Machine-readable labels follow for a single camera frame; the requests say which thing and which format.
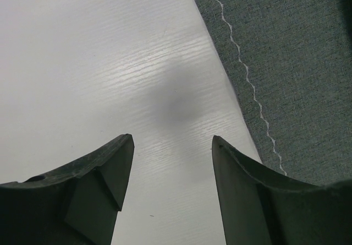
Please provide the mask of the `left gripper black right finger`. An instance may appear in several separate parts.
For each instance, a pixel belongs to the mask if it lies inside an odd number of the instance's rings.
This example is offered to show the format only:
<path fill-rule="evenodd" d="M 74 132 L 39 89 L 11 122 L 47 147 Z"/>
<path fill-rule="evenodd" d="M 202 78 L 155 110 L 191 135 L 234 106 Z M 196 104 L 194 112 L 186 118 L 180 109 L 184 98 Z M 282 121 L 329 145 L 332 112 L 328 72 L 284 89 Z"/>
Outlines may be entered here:
<path fill-rule="evenodd" d="M 298 181 L 219 136 L 212 160 L 227 244 L 351 244 L 351 180 Z"/>

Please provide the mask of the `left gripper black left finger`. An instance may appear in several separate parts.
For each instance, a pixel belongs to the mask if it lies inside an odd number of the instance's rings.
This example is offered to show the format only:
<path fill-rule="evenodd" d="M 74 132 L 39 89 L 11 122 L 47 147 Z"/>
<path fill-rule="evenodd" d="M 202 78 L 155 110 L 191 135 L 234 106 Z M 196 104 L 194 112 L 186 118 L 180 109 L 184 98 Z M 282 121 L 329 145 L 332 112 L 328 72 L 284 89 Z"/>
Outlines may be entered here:
<path fill-rule="evenodd" d="M 1 244 L 111 244 L 134 156 L 130 134 L 25 182 L 1 184 Z"/>

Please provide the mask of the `dark grey cloth placemat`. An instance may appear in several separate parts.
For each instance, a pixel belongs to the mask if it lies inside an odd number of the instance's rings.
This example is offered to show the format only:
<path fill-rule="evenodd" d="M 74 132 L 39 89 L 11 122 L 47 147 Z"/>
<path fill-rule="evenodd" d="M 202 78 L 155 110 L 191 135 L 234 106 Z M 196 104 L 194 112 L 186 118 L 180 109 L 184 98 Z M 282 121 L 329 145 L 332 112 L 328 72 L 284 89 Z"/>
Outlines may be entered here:
<path fill-rule="evenodd" d="M 351 178 L 351 0 L 195 0 L 261 162 Z"/>

